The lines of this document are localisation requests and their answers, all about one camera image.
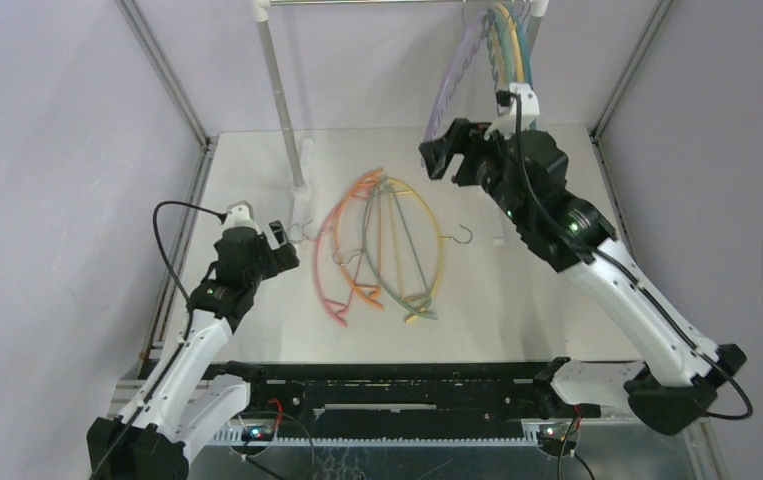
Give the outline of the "purple wavy hanger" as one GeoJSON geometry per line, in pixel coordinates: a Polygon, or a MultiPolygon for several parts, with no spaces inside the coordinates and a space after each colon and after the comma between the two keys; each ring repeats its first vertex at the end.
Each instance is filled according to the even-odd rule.
{"type": "Polygon", "coordinates": [[[489,15],[487,9],[482,9],[471,20],[465,23],[465,29],[451,60],[448,62],[444,77],[440,82],[424,134],[424,141],[438,138],[446,112],[454,99],[458,86],[462,82],[481,44],[486,38],[484,22],[489,15]]]}

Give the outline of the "blue wavy hanger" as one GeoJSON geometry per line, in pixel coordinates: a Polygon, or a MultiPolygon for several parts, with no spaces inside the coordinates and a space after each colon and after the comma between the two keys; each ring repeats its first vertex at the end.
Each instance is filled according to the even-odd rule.
{"type": "Polygon", "coordinates": [[[515,74],[511,83],[511,91],[521,93],[522,125],[524,130],[536,130],[537,120],[541,114],[540,102],[534,91],[531,53],[535,35],[529,32],[532,15],[523,7],[515,7],[511,18],[514,23],[515,38],[515,74]]]}

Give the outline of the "green wavy hanger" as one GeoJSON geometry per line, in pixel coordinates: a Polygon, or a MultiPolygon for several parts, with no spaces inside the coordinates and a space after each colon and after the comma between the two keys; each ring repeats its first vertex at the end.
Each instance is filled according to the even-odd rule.
{"type": "Polygon", "coordinates": [[[482,25],[486,34],[494,90],[505,90],[516,74],[507,24],[507,9],[494,3],[486,10],[482,25]]]}

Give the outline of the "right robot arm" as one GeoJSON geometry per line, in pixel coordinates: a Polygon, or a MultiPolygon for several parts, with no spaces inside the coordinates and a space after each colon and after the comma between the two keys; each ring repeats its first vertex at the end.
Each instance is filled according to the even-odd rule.
{"type": "Polygon", "coordinates": [[[482,189],[512,222],[521,241],[557,274],[593,298],[639,353],[629,362],[559,357],[535,380],[535,402],[549,416],[571,406],[610,407],[672,436],[702,417],[723,385],[734,385],[746,356],[694,327],[652,284],[610,222],[568,190],[568,155],[539,130],[496,133],[454,120],[419,145],[428,176],[482,189]]]}

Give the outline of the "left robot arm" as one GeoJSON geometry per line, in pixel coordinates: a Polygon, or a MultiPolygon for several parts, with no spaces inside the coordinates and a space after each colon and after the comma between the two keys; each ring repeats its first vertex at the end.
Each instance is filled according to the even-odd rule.
{"type": "Polygon", "coordinates": [[[252,308],[260,284],[299,265],[282,223],[269,227],[275,247],[249,218],[224,228],[214,245],[216,260],[190,295],[174,350],[114,419],[98,418],[89,428],[92,478],[185,479],[230,417],[255,417],[267,409],[268,388],[240,374],[220,374],[202,397],[191,397],[252,308]]]}

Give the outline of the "yellow wavy hanger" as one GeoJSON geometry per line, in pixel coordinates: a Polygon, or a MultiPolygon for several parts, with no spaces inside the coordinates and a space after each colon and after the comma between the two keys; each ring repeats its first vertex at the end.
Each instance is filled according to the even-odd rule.
{"type": "Polygon", "coordinates": [[[512,7],[508,7],[505,4],[499,4],[498,8],[503,16],[504,22],[507,27],[508,36],[510,38],[511,51],[513,53],[517,82],[527,83],[528,77],[526,76],[527,69],[525,65],[525,55],[524,55],[525,35],[520,30],[523,23],[521,22],[519,16],[514,13],[512,7]]]}

